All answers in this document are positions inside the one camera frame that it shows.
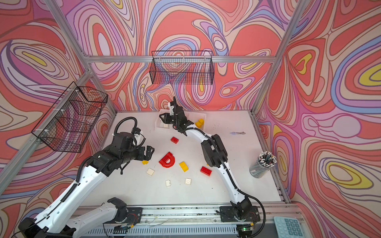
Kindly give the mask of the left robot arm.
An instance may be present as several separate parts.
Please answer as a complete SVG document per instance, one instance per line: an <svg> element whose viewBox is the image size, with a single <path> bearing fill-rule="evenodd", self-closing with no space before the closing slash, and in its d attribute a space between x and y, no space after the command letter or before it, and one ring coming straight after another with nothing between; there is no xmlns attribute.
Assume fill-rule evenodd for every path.
<svg viewBox="0 0 381 238"><path fill-rule="evenodd" d="M149 161L155 149L144 147L145 137L138 128L135 117L119 121L114 129L112 143L86 158L79 166L75 180L51 205L35 218L25 218L18 225L19 233L26 238L79 237L99 224L127 221L127 205L113 197L100 208L85 215L75 225L69 219L92 191L114 171L123 171L133 160Z"/></svg>

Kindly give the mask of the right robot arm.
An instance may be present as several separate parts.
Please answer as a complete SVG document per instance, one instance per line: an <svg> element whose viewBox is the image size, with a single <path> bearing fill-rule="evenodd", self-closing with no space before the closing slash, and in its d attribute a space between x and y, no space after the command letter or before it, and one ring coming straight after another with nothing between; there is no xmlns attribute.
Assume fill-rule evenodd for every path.
<svg viewBox="0 0 381 238"><path fill-rule="evenodd" d="M244 220L252 215L252 202L255 200L262 212L263 223L266 222L266 211L263 204L254 196L240 190L228 163L228 153L219 135L210 135L199 129L192 121L188 120L183 107L177 104L176 97L168 103L169 112L159 115L161 121L166 125L171 125L179 133L193 138L200 142L201 149L206 163L214 168L220 175L225 187L228 190L233 214L237 220Z"/></svg>

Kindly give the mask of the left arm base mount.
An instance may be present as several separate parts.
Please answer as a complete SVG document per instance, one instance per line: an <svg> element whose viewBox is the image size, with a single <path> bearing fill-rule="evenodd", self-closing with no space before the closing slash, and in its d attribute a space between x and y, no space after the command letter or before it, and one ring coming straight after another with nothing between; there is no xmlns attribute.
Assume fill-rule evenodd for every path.
<svg viewBox="0 0 381 238"><path fill-rule="evenodd" d="M115 218L102 225L103 232L107 238L115 235L126 234L134 226L140 223L142 207L127 207L119 209Z"/></svg>

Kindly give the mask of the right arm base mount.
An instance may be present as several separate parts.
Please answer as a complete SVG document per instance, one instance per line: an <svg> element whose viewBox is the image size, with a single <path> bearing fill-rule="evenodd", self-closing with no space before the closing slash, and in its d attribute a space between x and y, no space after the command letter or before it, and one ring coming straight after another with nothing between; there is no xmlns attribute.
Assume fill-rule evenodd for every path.
<svg viewBox="0 0 381 238"><path fill-rule="evenodd" d="M241 222L236 227L238 238L253 238L264 229L257 206L252 206L248 211L241 213L233 206L220 206L216 213L223 223Z"/></svg>

